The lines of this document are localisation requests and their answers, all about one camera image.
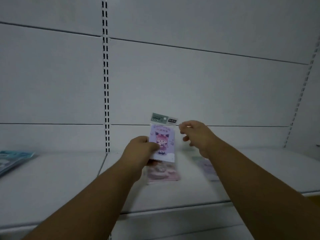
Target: person's left arm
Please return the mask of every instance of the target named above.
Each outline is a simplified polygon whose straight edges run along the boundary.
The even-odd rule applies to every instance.
[[[108,239],[128,193],[159,145],[139,136],[121,158],[23,240]]]

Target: package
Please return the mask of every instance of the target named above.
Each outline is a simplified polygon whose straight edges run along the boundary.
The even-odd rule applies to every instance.
[[[180,180],[175,164],[172,162],[158,162],[156,166],[148,166],[146,176],[148,184]]]
[[[192,159],[202,169],[203,174],[209,181],[220,181],[209,159],[201,156],[193,156]]]
[[[160,146],[151,159],[174,163],[174,127],[151,124],[149,141]]]
[[[33,152],[0,151],[0,175],[33,157]]]

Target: person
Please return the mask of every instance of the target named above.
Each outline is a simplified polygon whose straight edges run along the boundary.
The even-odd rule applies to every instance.
[[[179,125],[190,146],[209,158],[255,240],[320,239],[320,208],[218,138],[199,121]],[[139,136],[121,158],[24,240],[107,239],[128,193],[159,145]]]

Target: panel seam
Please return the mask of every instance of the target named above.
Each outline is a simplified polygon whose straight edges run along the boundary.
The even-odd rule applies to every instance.
[[[303,82],[303,85],[302,85],[302,89],[300,90],[298,102],[297,102],[296,107],[294,109],[293,119],[291,120],[291,123],[290,123],[290,126],[289,126],[289,132],[288,132],[287,138],[286,138],[284,146],[283,146],[284,148],[287,146],[287,143],[288,143],[288,140],[289,140],[289,137],[290,137],[290,134],[291,134],[291,130],[292,130],[293,125],[294,125],[294,120],[295,120],[295,118],[297,116],[297,113],[298,113],[298,110],[299,110],[299,106],[300,106],[300,103],[301,103],[301,100],[302,100],[303,93],[304,93],[304,91],[306,89],[306,85],[308,84],[307,81],[309,79],[309,75],[310,75],[310,72],[311,72],[311,69],[312,69],[312,66],[313,66],[313,62],[314,62],[314,59],[315,59],[315,57],[317,55],[317,52],[318,52],[318,49],[319,49],[319,44],[320,44],[320,36],[318,36],[318,40],[315,43],[315,48],[314,48],[313,54],[311,56],[311,60],[310,60],[309,67],[308,67],[308,71],[306,72],[306,77],[304,79],[304,82]]]
[[[104,126],[106,153],[110,152],[110,119],[109,119],[109,63],[108,63],[108,4],[101,0],[102,8],[102,42],[103,42],[103,86],[104,86]]]

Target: cartoon character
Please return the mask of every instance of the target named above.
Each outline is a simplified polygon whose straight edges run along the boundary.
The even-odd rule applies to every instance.
[[[160,149],[158,151],[158,154],[165,154],[165,150],[168,148],[168,138],[169,138],[169,134],[167,135],[163,135],[163,134],[159,134],[158,132],[155,133],[156,137],[155,137],[155,141],[159,144]]]

